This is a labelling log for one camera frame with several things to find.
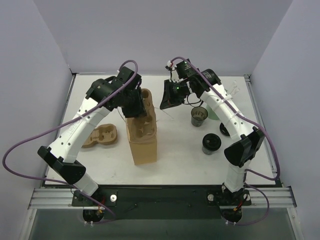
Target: cable connector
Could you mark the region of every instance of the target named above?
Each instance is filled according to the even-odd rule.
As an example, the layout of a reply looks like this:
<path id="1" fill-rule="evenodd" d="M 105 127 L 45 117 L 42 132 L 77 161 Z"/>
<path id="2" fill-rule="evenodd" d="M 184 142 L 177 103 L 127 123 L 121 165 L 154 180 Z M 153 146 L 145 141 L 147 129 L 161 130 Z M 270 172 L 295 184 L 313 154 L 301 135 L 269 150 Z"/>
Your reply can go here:
<path id="1" fill-rule="evenodd" d="M 166 68 L 168 71 L 173 71 L 173 70 L 174 70 L 174 69 L 173 69 L 173 65 L 174 65 L 174 63 L 169 60 L 169 61 L 166 63 L 165 68 Z"/>

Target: white table surface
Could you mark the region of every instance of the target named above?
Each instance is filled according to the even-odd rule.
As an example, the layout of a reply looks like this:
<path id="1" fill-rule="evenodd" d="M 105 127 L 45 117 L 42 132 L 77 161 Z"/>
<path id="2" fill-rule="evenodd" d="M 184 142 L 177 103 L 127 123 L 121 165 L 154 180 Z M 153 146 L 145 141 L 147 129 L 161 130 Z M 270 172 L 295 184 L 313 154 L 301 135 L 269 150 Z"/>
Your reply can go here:
<path id="1" fill-rule="evenodd" d="M 63 122 L 73 118 L 92 82 L 107 78 L 109 75 L 77 75 L 66 108 Z M 152 92 L 157 119 L 157 162 L 134 165 L 127 138 L 126 124 L 118 111 L 113 110 L 100 124 L 114 124 L 118 139 L 115 144 L 81 149 L 77 160 L 82 163 L 88 174 L 100 185 L 220 185 L 227 174 L 228 161 L 224 149 L 233 142 L 222 135 L 220 121 L 207 119 L 201 127 L 191 124 L 191 106 L 180 105 L 166 109 L 165 114 L 158 109 L 164 91 L 164 80 L 168 76 L 142 76 L 142 88 Z M 233 101 L 249 119 L 257 120 L 250 95 L 243 77 L 221 77 L 228 90 L 236 81 L 240 91 Z M 219 135 L 221 148 L 213 155 L 202 152 L 202 139 L 208 133 Z M 264 175 L 272 177 L 272 170 L 265 145 L 257 152 L 250 167 Z M 63 180 L 51 168 L 47 173 L 50 179 Z M 275 184 L 274 181 L 248 173 L 248 184 Z"/>

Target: black cup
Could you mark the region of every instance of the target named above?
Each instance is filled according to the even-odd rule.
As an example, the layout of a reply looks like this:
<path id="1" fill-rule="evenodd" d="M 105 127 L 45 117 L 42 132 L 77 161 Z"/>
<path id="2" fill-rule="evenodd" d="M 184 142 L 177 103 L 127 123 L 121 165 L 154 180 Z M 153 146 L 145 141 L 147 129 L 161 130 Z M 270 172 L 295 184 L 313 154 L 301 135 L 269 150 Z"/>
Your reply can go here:
<path id="1" fill-rule="evenodd" d="M 195 127 L 200 127 L 208 117 L 208 111 L 202 107 L 197 106 L 191 110 L 191 123 Z"/>
<path id="2" fill-rule="evenodd" d="M 202 139 L 202 151 L 211 155 L 221 147 L 221 139 L 214 133 L 205 135 Z"/>

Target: glass panel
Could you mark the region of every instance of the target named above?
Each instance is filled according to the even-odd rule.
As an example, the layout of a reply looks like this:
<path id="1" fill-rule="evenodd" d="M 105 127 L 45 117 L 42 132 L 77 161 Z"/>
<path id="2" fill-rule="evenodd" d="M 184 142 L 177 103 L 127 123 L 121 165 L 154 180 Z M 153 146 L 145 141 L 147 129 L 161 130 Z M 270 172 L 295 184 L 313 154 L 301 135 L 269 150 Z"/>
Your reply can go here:
<path id="1" fill-rule="evenodd" d="M 242 222 L 260 218 L 265 209 L 243 209 Z M 117 220 L 84 226 L 81 210 L 40 209 L 29 240 L 294 240 L 285 208 L 273 208 L 268 217 L 251 226 L 225 225 L 222 219 L 210 220 Z"/>

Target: cardboard box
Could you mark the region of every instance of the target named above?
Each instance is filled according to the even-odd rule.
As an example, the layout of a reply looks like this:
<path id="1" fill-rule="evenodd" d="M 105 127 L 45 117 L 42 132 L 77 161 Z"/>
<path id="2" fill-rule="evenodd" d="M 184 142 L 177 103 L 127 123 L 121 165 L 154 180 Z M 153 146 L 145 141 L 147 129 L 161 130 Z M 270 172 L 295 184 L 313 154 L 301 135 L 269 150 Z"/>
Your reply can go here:
<path id="1" fill-rule="evenodd" d="M 157 161 L 157 120 L 148 89 L 142 89 L 146 116 L 126 119 L 126 133 L 135 165 Z"/>

